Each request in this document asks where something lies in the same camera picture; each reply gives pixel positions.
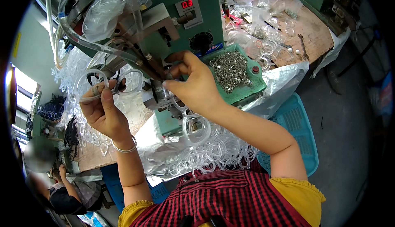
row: green tray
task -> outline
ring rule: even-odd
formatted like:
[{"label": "green tray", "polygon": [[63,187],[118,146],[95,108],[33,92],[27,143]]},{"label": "green tray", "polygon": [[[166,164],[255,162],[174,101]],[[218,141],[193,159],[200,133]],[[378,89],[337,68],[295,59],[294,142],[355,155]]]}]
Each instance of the green tray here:
[{"label": "green tray", "polygon": [[[217,85],[217,89],[221,95],[221,97],[224,99],[224,101],[227,104],[234,104],[235,102],[238,102],[248,96],[251,96],[255,93],[258,93],[260,91],[263,91],[266,88],[266,84],[264,80],[262,79],[262,69],[259,66],[259,64],[253,60],[251,60],[244,52],[244,50],[240,47],[238,44],[232,44],[230,46],[224,47],[218,51],[212,52],[206,56],[203,56],[200,58],[200,60],[205,63],[211,70],[212,74],[215,76],[215,72],[212,67],[209,66],[209,62],[211,59],[213,59],[216,56],[222,55],[225,52],[233,52],[233,51],[238,51],[240,52],[246,59],[247,59],[247,75],[252,81],[251,86],[238,86],[236,87],[231,93],[226,93],[225,90],[220,86],[220,84],[215,80],[215,83]],[[253,74],[252,73],[252,67],[258,66],[259,67],[259,73]]]}]

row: yellow shirt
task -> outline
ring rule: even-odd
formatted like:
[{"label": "yellow shirt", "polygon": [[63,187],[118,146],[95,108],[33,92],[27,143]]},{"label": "yellow shirt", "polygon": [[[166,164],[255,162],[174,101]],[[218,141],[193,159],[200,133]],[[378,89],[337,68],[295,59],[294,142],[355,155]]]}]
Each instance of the yellow shirt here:
[{"label": "yellow shirt", "polygon": [[[298,211],[312,226],[319,226],[321,221],[321,203],[325,196],[310,182],[292,178],[270,178],[270,183],[279,193]],[[118,219],[118,227],[129,227],[131,223],[150,205],[148,200],[139,200],[124,208]],[[199,227],[212,227],[211,223],[204,223]]]}]

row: red checkered apron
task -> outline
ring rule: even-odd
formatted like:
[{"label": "red checkered apron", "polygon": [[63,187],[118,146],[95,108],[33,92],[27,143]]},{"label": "red checkered apron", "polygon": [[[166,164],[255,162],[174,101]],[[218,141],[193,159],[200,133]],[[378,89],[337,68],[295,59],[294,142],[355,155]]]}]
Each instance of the red checkered apron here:
[{"label": "red checkered apron", "polygon": [[269,182],[268,174],[251,170],[197,174],[180,182],[164,202],[144,210],[131,226],[176,227],[185,215],[194,218],[195,227],[215,215],[228,227],[310,226]]}]

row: wrench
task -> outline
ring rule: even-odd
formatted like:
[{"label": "wrench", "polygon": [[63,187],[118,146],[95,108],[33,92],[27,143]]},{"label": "wrench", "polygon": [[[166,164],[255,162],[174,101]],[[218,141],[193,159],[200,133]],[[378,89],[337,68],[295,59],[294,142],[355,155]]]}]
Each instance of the wrench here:
[{"label": "wrench", "polygon": [[302,34],[298,34],[297,35],[300,39],[300,43],[302,44],[302,49],[303,49],[303,59],[305,59],[306,61],[309,60],[309,56],[306,53],[306,48],[304,47],[304,43],[303,43],[303,36]]},{"label": "wrench", "polygon": [[282,42],[280,43],[280,45],[283,46],[283,47],[286,47],[287,49],[292,48],[291,45],[286,45],[286,44],[283,44]]}]

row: hand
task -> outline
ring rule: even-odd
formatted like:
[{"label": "hand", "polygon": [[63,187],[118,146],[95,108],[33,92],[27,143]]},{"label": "hand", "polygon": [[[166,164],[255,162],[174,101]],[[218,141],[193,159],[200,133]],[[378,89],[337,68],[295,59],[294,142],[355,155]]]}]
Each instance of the hand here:
[{"label": "hand", "polygon": [[192,111],[212,119],[216,109],[226,105],[215,85],[214,77],[203,62],[190,51],[181,51],[168,56],[167,63],[184,61],[170,69],[174,78],[189,75],[186,82],[166,80],[163,86],[173,92]]},{"label": "hand", "polygon": [[[114,105],[113,94],[110,89],[116,85],[116,80],[109,80],[109,88],[104,87],[104,83],[98,84],[98,91],[101,99],[91,102],[80,102],[81,110],[94,129],[108,136],[116,143],[126,143],[126,147],[120,149],[128,150],[133,145],[129,130],[129,122],[125,115]],[[91,90],[84,94],[84,97],[92,97]]]},{"label": "hand", "polygon": [[52,174],[52,176],[56,179],[56,180],[61,180],[61,177],[60,177],[60,175],[59,175],[59,172],[57,171],[57,170],[54,170],[54,169],[50,169],[50,172],[51,172],[51,174]]},{"label": "hand", "polygon": [[66,167],[64,165],[59,166],[59,174],[60,174],[60,178],[62,179],[66,178]]}]

